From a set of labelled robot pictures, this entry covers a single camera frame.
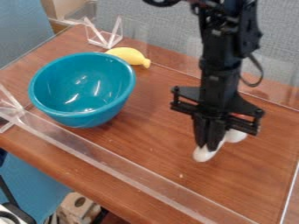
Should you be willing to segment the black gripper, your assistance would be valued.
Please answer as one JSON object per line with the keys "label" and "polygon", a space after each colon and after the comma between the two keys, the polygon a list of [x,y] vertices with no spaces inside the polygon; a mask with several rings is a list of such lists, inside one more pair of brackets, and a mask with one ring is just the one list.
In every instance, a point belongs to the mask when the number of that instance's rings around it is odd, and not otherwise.
{"label": "black gripper", "polygon": [[258,133],[265,111],[238,93],[232,95],[224,106],[210,105],[200,99],[200,90],[200,87],[174,86],[170,109],[190,116],[196,144],[200,147],[205,145],[208,133],[208,150],[216,151],[229,129],[252,136]]}

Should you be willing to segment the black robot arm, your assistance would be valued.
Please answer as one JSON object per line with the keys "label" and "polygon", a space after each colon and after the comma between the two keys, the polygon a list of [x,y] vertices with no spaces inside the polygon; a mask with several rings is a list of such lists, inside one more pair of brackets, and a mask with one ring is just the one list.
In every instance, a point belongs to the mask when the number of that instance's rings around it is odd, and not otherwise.
{"label": "black robot arm", "polygon": [[173,87],[170,109],[190,116],[194,142],[213,152],[228,130],[258,132],[264,110],[245,101],[238,84],[256,87],[240,74],[244,58],[252,59],[262,33],[257,27],[257,0],[142,0],[154,7],[189,3],[198,18],[202,52],[200,85]]}

